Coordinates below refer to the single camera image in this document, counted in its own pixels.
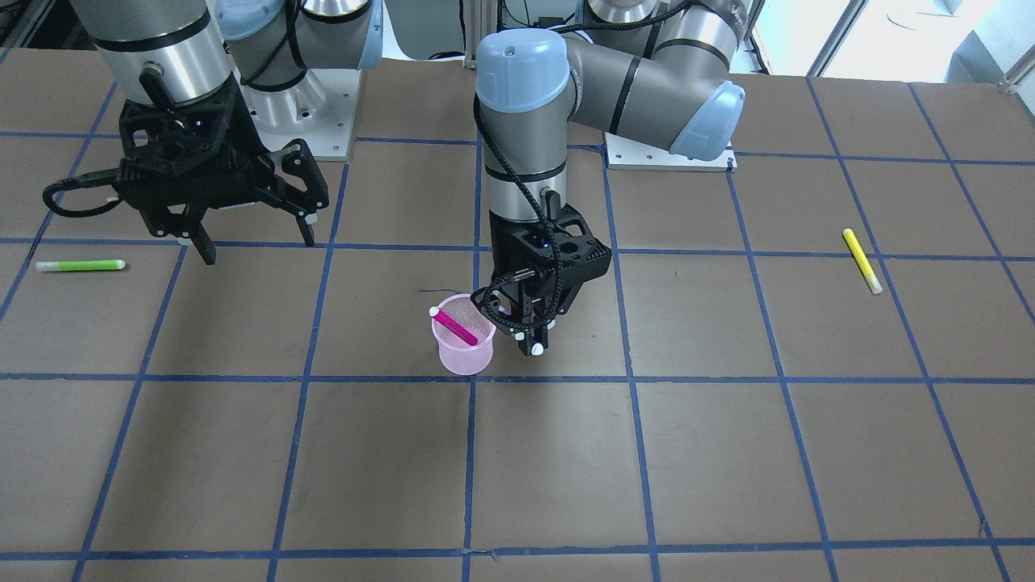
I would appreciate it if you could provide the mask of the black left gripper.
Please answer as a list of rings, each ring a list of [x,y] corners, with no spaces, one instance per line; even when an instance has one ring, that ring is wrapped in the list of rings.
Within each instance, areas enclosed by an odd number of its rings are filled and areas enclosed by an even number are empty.
[[[494,277],[505,277],[501,294],[510,304],[513,337],[521,353],[543,355],[548,328],[572,305],[581,285],[605,277],[611,249],[596,237],[570,204],[551,224],[561,272],[539,222],[516,222],[489,214]]]

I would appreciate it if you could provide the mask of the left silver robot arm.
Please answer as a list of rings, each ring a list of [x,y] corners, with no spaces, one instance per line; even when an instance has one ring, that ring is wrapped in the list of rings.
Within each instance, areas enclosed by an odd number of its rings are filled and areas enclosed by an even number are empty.
[[[729,80],[750,1],[585,1],[581,21],[482,38],[473,117],[487,147],[494,272],[471,301],[525,355],[611,250],[567,201],[567,128],[576,123],[668,154],[724,153],[746,93]]]

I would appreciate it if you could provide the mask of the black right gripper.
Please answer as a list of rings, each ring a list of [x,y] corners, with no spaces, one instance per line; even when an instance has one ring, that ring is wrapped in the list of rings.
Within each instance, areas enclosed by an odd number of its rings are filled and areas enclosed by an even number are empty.
[[[113,188],[152,235],[173,235],[215,265],[205,213],[256,202],[292,214],[306,248],[315,245],[317,212],[329,206],[319,165],[303,139],[268,151],[236,78],[171,111],[127,99],[119,130],[125,157]]]

